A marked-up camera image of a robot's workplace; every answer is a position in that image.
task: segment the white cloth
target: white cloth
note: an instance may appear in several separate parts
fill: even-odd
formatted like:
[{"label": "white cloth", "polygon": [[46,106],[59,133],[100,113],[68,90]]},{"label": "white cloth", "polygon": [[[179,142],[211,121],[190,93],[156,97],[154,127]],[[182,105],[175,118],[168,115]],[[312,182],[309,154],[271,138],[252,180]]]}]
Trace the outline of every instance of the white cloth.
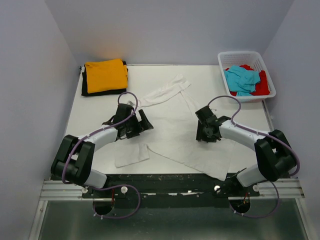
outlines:
[{"label": "white cloth", "polygon": [[229,139],[216,143],[196,141],[198,119],[195,112],[200,107],[184,92],[189,85],[179,74],[167,85],[139,99],[138,106],[154,129],[115,142],[117,168],[148,159],[149,149],[211,177],[225,179],[235,142]]}]

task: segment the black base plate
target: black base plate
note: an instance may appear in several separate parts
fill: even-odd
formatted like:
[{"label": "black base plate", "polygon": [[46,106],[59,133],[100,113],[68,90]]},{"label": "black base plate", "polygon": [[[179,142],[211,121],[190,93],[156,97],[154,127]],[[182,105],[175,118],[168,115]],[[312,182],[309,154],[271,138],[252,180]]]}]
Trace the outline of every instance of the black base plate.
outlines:
[{"label": "black base plate", "polygon": [[[217,194],[214,186],[223,187],[225,181],[212,178],[206,174],[112,174],[108,175],[105,188],[116,185],[132,185],[138,189],[141,196],[141,208],[197,208],[216,207],[228,208],[228,197],[259,196],[252,186],[238,189],[236,192],[221,192]],[[112,191],[97,191],[92,188],[82,194],[85,199],[111,198]],[[121,188],[114,191],[115,207],[132,209],[137,205],[137,194],[128,188],[126,194]]]}]

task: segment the blue cloth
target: blue cloth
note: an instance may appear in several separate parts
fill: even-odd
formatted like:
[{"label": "blue cloth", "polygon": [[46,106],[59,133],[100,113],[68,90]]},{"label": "blue cloth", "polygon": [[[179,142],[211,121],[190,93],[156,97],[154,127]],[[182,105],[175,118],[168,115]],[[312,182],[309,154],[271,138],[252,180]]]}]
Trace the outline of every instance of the blue cloth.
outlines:
[{"label": "blue cloth", "polygon": [[231,92],[253,93],[256,91],[256,84],[260,83],[257,71],[249,71],[240,66],[224,70],[224,75]]},{"label": "blue cloth", "polygon": [[250,93],[248,93],[248,92],[238,91],[238,92],[236,93],[236,97],[247,97],[247,96],[252,97],[252,95],[251,95]]}]

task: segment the white table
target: white table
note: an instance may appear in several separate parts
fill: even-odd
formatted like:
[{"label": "white table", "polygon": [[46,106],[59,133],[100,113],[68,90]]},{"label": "white table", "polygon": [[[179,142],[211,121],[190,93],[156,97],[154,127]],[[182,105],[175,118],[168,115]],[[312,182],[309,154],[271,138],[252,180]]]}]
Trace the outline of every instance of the white table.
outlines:
[{"label": "white table", "polygon": [[[127,90],[138,98],[163,86],[177,74],[183,74],[191,85],[185,90],[201,105],[205,106],[214,97],[225,95],[223,79],[219,66],[215,65],[133,65],[128,66]],[[83,97],[81,96],[82,76],[79,78],[72,110],[66,128],[66,134],[80,136],[99,128],[110,119],[117,110],[117,95]],[[121,102],[132,100],[124,95]],[[218,110],[220,117],[231,117],[238,105],[228,99],[214,101],[211,108]],[[269,131],[267,118],[261,102],[244,103],[235,120],[255,129]],[[257,163],[255,153],[238,143],[233,148],[229,173]],[[94,153],[92,168],[105,174],[192,174],[197,170],[173,160],[150,152],[150,159],[132,165],[116,168],[108,151],[101,148]]]}]

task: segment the white wall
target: white wall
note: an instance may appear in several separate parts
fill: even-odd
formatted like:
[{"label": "white wall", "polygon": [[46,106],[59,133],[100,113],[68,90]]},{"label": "white wall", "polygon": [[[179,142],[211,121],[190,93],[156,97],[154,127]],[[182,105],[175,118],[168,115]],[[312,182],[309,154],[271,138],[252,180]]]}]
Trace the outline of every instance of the white wall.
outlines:
[{"label": "white wall", "polygon": [[0,3],[0,239],[28,239],[78,67],[44,0]]},{"label": "white wall", "polygon": [[274,126],[301,159],[298,174],[320,236],[320,1],[295,0],[263,58],[277,95]]},{"label": "white wall", "polygon": [[293,0],[45,0],[78,64],[218,64],[263,53]]}]

